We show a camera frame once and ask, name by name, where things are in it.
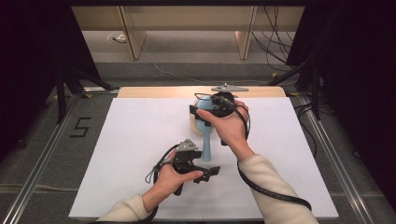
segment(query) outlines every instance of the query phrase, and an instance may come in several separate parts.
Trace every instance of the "blue handle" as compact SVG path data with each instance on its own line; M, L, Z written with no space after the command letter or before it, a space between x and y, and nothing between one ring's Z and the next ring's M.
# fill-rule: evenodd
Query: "blue handle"
M210 133L204 134L204 148L202 152L202 161L211 161L212 155L210 152Z

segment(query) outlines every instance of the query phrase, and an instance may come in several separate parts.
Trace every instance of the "person's left hand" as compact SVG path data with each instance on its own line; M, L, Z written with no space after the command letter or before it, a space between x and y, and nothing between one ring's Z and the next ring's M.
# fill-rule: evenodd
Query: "person's left hand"
M168 158L173 159L175 155L176 151L173 150ZM169 195L173 194L181 184L199 178L203 174L202 171L192 171L181 175L173 168L172 163L164 164L158 175L157 182L142 195L146 211L150 213Z

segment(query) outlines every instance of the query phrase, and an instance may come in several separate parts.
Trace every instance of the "beige sleeve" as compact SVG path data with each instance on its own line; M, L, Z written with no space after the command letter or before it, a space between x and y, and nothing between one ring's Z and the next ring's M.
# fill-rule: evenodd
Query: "beige sleeve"
M239 162L240 170L256 185L276 193L298 197L294 189L277 173L274 165L260 155ZM266 224L318 223L311 211L303 205L283 202L251 190Z
M142 196L136 194L132 198L123 199L116 204L102 217L96 221L138 221L149 216L144 205Z

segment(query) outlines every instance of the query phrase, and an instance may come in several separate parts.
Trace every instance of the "person's right hand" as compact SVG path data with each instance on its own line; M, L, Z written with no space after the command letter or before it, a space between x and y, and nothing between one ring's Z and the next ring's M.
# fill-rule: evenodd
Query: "person's right hand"
M234 103L237 110L242 114L245 120L248 121L248 106L237 100L235 100ZM239 161L242 161L248 156L254 155L246 140L245 125L235 112L224 118L218 118L210 112L202 109L198 109L197 114L202 119L212 123L219 135L219 138L231 148Z

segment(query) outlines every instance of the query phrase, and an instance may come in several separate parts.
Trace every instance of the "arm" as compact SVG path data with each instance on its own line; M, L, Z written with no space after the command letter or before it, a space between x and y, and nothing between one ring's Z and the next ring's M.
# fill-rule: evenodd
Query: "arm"
M170 158L175 157L172 151ZM173 194L184 182L191 181L203 175L201 171L193 171L180 175L172 164L162 166L157 182L143 195L137 194L132 198L117 202L106 214L97 221L131 222L149 217L155 207Z
M235 101L235 104L247 119L248 107L239 101ZM235 113L225 118L217 118L204 110L198 110L197 113L215 126L220 139L230 147L238 159L240 170L250 181L264 189L298 197L292 186L277 173L274 165L250 148L243 122ZM273 199L253 189L252 193L265 223L318 223L309 209L303 205Z

